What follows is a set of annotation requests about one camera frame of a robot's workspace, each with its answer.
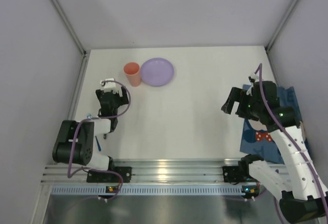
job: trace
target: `plate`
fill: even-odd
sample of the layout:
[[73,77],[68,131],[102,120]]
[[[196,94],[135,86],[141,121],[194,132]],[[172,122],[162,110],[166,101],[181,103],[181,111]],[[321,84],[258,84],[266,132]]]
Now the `plate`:
[[163,86],[174,76],[173,65],[164,58],[152,58],[141,66],[141,79],[150,86]]

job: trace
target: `perforated metal strip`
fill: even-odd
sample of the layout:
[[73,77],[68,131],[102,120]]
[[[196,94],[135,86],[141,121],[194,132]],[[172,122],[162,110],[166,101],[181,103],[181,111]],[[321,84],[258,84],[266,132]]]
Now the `perforated metal strip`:
[[[129,186],[123,185],[120,195],[244,195],[241,186]],[[54,186],[52,195],[112,195],[106,186]]]

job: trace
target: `blue pen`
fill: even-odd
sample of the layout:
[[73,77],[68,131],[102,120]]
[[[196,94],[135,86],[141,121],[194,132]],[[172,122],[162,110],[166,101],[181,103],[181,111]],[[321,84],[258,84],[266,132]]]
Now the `blue pen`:
[[[87,118],[88,119],[91,119],[92,118],[92,115],[90,113],[87,114]],[[101,147],[100,147],[100,144],[99,144],[99,141],[98,141],[98,138],[97,136],[96,137],[96,141],[97,141],[97,146],[98,146],[98,150],[101,151]]]

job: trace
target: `gray floor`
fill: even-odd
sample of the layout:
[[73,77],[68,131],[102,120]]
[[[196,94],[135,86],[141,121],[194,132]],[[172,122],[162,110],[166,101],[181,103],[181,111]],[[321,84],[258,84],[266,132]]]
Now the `gray floor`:
[[65,213],[82,198],[85,196],[52,196],[44,224],[280,223],[268,192],[255,202],[221,196],[121,196],[108,203],[89,199]]

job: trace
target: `blue cloth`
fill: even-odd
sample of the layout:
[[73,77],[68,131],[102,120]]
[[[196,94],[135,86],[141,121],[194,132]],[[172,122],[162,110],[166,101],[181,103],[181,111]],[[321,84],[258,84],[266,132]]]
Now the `blue cloth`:
[[[243,85],[245,90],[247,90],[249,87],[249,85]],[[283,87],[277,87],[277,96],[280,98],[280,105],[293,107],[296,112],[296,117],[302,121],[294,88],[289,87],[288,89],[285,89]],[[256,132],[266,133],[264,130],[257,131],[253,129],[250,122],[245,119],[242,129],[240,151],[247,154],[258,154],[266,161],[283,164],[284,162],[276,143],[274,141],[268,141],[265,138],[257,141]],[[307,139],[304,141],[304,143],[307,149],[309,149],[309,143]]]

